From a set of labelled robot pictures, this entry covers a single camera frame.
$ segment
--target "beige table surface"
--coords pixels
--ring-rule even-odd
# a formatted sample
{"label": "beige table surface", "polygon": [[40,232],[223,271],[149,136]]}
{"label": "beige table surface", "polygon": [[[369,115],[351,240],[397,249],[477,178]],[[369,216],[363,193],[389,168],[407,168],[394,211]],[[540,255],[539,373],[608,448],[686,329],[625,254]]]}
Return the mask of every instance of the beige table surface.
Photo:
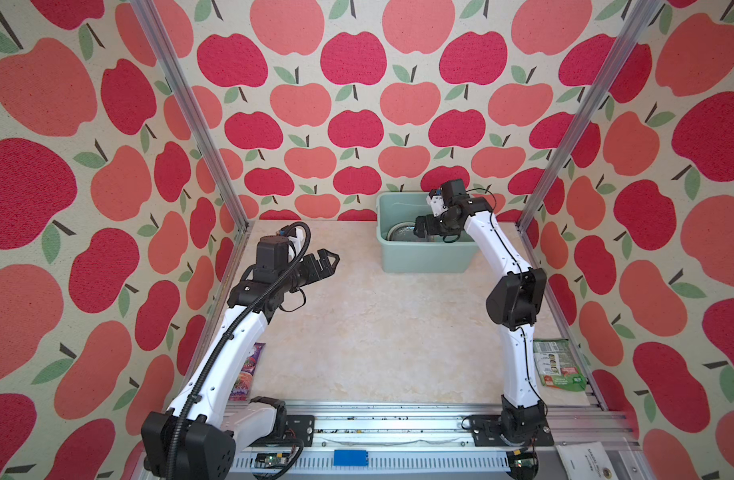
{"label": "beige table surface", "polygon": [[[255,261],[258,239],[289,221],[258,220],[232,285]],[[309,253],[340,255],[334,276],[304,287],[308,302],[277,311],[259,342],[252,396],[347,402],[500,403],[505,372],[485,310],[496,283],[478,252],[465,274],[386,274],[375,222],[307,220]],[[501,224],[524,258],[514,224]],[[285,295],[285,308],[299,305]],[[544,302],[535,338],[561,337]],[[545,388],[548,405],[589,405],[585,392]]]}

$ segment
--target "teal storage bin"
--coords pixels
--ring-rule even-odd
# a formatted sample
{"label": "teal storage bin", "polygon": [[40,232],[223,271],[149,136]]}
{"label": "teal storage bin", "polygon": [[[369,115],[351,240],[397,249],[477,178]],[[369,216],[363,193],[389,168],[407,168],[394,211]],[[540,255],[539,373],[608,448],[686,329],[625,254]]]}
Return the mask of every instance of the teal storage bin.
{"label": "teal storage bin", "polygon": [[378,196],[378,242],[383,253],[383,271],[390,274],[462,274],[479,250],[465,232],[453,244],[440,237],[435,242],[389,242],[391,227],[414,222],[419,215],[431,213],[424,192],[385,192]]}

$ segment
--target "blue plastic piece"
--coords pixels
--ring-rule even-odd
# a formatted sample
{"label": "blue plastic piece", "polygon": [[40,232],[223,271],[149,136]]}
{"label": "blue plastic piece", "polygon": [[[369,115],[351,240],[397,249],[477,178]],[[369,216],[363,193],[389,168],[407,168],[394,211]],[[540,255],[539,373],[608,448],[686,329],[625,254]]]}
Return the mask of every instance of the blue plastic piece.
{"label": "blue plastic piece", "polygon": [[336,467],[366,467],[366,450],[335,450],[333,465]]}

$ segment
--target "purple food package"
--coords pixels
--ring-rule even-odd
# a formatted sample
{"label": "purple food package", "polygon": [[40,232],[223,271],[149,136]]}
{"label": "purple food package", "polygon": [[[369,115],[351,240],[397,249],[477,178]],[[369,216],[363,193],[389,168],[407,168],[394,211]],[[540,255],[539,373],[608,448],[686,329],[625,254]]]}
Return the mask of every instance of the purple food package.
{"label": "purple food package", "polygon": [[231,402],[243,402],[249,398],[249,389],[253,386],[255,366],[258,364],[260,353],[265,346],[265,343],[256,343],[253,345],[253,350],[247,357],[247,360],[244,361],[242,371],[239,372],[239,378],[233,384],[233,389],[231,389],[231,395],[228,397]]}

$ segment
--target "apple print wallpaper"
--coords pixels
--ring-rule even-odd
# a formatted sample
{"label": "apple print wallpaper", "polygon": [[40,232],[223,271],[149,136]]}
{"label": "apple print wallpaper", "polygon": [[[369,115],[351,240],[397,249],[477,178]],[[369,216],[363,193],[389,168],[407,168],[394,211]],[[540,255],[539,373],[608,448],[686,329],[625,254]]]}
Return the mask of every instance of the apple print wallpaper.
{"label": "apple print wallpaper", "polygon": [[657,477],[734,478],[734,2],[664,3],[628,63],[650,56],[560,171],[536,250]]}
{"label": "apple print wallpaper", "polygon": [[[591,0],[176,1],[194,35],[180,66],[250,219],[374,220],[382,191],[464,178],[515,220],[624,16],[596,20],[607,2]],[[599,147],[589,131],[578,161]]]}
{"label": "apple print wallpaper", "polygon": [[129,479],[187,371],[236,229],[169,93],[129,3],[0,1],[0,480]]}

